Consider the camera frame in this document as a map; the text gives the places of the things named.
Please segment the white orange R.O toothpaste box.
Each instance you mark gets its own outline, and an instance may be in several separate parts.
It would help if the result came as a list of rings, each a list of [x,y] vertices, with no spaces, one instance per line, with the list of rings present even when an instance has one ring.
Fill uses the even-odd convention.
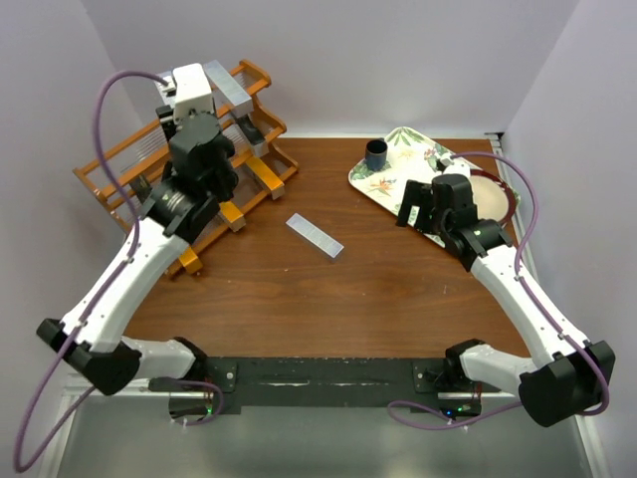
[[[251,155],[245,161],[245,164],[270,193],[273,200],[284,195],[285,184],[283,180],[260,157]]]

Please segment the gold honeycomb toothpaste box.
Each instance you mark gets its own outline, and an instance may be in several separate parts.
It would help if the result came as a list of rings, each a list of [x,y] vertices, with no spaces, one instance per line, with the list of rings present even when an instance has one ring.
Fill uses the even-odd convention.
[[[219,206],[219,215],[233,232],[240,231],[246,225],[243,212],[232,201],[221,202]]]

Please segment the silver toothpaste box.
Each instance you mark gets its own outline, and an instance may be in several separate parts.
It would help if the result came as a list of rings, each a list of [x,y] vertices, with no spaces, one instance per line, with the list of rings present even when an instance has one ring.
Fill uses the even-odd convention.
[[[253,111],[250,95],[218,61],[204,64],[203,70],[236,117],[246,116]]]
[[[321,251],[329,260],[335,260],[344,250],[344,246],[340,242],[299,213],[294,213],[286,221],[286,225],[309,244]]]

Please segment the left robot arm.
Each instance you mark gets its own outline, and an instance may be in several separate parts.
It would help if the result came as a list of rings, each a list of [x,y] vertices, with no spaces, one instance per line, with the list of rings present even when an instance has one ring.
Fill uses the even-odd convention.
[[[217,117],[191,112],[168,142],[172,172],[154,186],[124,245],[81,302],[38,337],[104,395],[139,378],[166,377],[184,390],[206,378],[206,355],[187,340],[127,338],[124,331],[150,290],[230,200],[235,152]]]

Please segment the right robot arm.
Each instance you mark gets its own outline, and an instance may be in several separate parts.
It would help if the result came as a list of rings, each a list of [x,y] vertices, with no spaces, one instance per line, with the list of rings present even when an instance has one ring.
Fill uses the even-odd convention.
[[[457,391],[476,381],[515,395],[535,423],[550,427],[566,418],[605,409],[616,355],[605,342],[592,342],[556,307],[529,270],[504,228],[481,219],[469,179],[442,174],[430,182],[406,182],[397,224],[413,209],[414,227],[438,236],[494,297],[530,353],[521,358],[480,340],[448,348],[442,381]]]

